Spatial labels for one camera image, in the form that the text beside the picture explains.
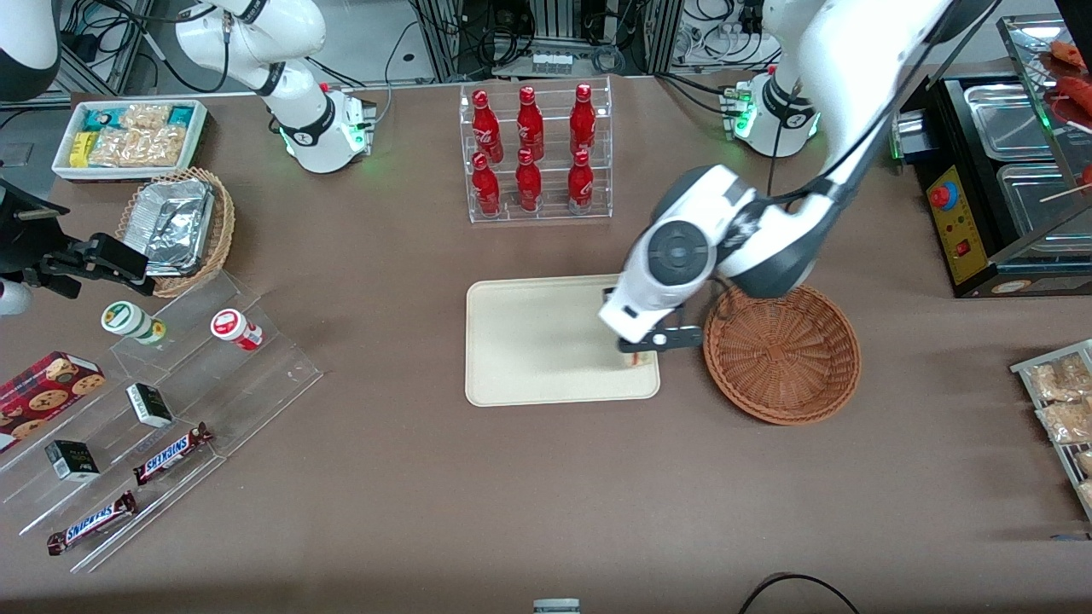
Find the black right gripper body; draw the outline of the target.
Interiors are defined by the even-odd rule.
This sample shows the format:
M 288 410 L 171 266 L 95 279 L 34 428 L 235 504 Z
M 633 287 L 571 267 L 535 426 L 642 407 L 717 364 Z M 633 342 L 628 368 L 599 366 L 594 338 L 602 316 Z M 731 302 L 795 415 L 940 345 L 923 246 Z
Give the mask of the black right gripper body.
M 56 206 L 36 194 L 29 194 L 1 180 L 1 273 L 15 275 L 23 269 L 40 264 L 50 257 L 63 264 L 83 267 L 84 260 L 72 249 L 78 240 L 62 232 L 59 219 L 70 213 L 67 206 Z

